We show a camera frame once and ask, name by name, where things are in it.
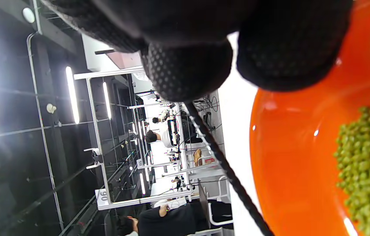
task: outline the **gloved hand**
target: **gloved hand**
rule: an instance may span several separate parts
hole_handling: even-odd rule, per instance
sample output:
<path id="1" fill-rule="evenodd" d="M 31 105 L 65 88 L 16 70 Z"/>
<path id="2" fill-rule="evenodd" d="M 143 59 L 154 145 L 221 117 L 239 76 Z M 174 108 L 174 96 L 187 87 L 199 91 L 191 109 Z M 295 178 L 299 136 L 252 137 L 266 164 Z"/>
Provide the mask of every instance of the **gloved hand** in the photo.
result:
<path id="1" fill-rule="evenodd" d="M 203 97 L 237 69 L 262 89 L 314 85 L 333 66 L 353 0 L 42 0 L 77 30 L 119 52 L 140 51 L 166 100 Z"/>

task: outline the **fluorescent light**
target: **fluorescent light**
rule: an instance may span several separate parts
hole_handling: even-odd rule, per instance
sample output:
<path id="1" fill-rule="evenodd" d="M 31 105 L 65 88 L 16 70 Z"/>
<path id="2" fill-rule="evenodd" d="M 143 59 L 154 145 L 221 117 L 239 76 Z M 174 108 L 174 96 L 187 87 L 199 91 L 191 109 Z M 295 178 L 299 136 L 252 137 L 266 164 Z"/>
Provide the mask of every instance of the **fluorescent light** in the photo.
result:
<path id="1" fill-rule="evenodd" d="M 146 133 L 146 126 L 144 125 L 144 121 L 142 121 L 143 123 L 143 132 Z"/>
<path id="2" fill-rule="evenodd" d="M 73 110 L 74 122 L 78 124 L 80 122 L 79 109 L 77 108 L 76 90 L 74 88 L 74 78 L 71 67 L 67 66 L 65 68 L 65 75 L 67 77 L 68 92 L 70 93 L 71 109 Z"/>
<path id="3" fill-rule="evenodd" d="M 143 139 L 143 134 L 141 133 L 141 122 L 138 123 L 138 131 L 140 132 L 140 139 Z"/>
<path id="4" fill-rule="evenodd" d="M 112 118 L 111 105 L 109 103 L 108 88 L 106 86 L 106 82 L 104 82 L 104 95 L 105 95 L 105 103 L 107 105 L 108 118 L 111 119 Z"/>
<path id="5" fill-rule="evenodd" d="M 143 173 L 140 173 L 140 181 L 141 181 L 141 192 L 146 194 L 146 188 L 144 187 L 144 179 L 143 179 Z"/>
<path id="6" fill-rule="evenodd" d="M 146 168 L 146 180 L 149 182 L 149 168 Z"/>

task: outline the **white desk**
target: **white desk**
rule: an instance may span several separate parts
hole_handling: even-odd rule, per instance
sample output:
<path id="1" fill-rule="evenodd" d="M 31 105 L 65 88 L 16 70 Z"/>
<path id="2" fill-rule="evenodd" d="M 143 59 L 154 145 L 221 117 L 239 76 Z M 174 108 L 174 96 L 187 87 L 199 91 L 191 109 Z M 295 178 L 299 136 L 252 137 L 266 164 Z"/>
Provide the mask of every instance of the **white desk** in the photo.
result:
<path id="1" fill-rule="evenodd" d="M 244 80 L 236 70 L 237 34 L 230 35 L 229 40 L 234 51 L 233 68 L 229 78 L 218 90 L 225 155 L 252 201 L 260 209 L 249 151 L 249 126 L 257 87 Z M 261 236 L 262 233 L 232 186 L 230 186 L 230 200 L 235 235 L 243 236 L 251 232 L 251 235 Z"/>

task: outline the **white label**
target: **white label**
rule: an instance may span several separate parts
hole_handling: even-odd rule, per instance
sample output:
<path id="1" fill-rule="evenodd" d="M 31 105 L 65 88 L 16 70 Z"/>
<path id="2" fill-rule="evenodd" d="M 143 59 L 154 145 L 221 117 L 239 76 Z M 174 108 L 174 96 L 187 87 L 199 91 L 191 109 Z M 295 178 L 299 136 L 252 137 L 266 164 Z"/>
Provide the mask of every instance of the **white label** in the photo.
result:
<path id="1" fill-rule="evenodd" d="M 144 168 L 143 160 L 141 159 L 137 160 L 137 169 L 143 169 L 143 168 Z"/>
<path id="2" fill-rule="evenodd" d="M 142 81 L 149 81 L 149 78 L 146 76 L 145 72 L 140 72 L 140 73 L 133 73 L 133 75 L 138 79 Z"/>
<path id="3" fill-rule="evenodd" d="M 109 205 L 108 203 L 108 194 L 106 192 L 106 189 L 96 189 L 95 190 L 95 195 L 98 203 L 98 208 L 102 206 L 107 206 Z"/>

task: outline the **orange plate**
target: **orange plate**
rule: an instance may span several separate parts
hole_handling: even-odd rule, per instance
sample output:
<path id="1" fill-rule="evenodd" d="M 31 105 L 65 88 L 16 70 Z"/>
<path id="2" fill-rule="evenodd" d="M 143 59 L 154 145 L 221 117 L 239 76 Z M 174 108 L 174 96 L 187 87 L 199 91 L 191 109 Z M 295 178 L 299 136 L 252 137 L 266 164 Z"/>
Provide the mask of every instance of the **orange plate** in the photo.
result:
<path id="1" fill-rule="evenodd" d="M 339 58 L 314 87 L 259 90 L 255 98 L 252 169 L 263 215 L 277 236 L 356 235 L 347 230 L 347 196 L 335 186 L 333 153 L 340 125 L 370 106 L 370 0 L 357 0 Z"/>

